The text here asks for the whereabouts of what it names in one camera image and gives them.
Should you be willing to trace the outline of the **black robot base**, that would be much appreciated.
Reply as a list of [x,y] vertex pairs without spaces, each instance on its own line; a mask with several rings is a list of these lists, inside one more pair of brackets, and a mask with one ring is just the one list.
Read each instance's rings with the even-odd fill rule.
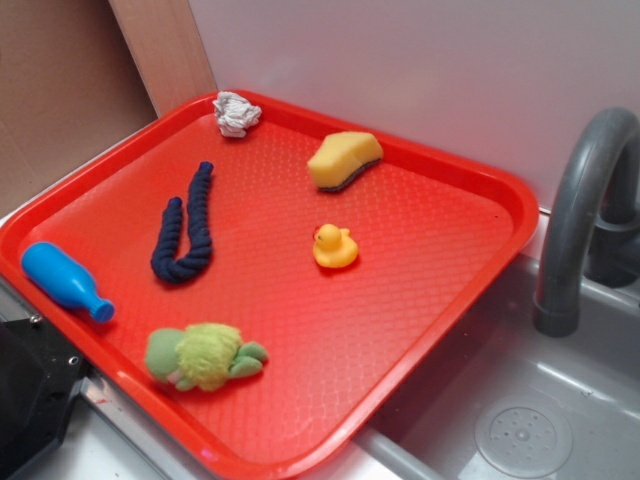
[[60,447],[87,372],[48,320],[1,323],[1,477],[14,479]]

